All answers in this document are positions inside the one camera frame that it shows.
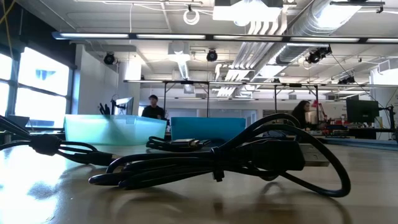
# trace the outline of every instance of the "office desk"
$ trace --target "office desk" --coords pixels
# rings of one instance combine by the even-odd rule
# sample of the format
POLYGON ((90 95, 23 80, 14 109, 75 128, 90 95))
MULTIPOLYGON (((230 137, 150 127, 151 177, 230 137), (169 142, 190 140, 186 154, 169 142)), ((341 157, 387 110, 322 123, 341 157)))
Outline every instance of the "office desk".
MULTIPOLYGON (((282 177, 264 182, 230 172, 220 183, 205 174, 124 191, 87 183, 104 172, 102 167, 39 155, 28 147, 6 149, 0 152, 0 223, 397 223, 398 153, 328 147, 351 177, 352 191, 345 198, 322 197, 282 177)), ((332 167, 293 173, 323 187, 340 187, 332 167)))

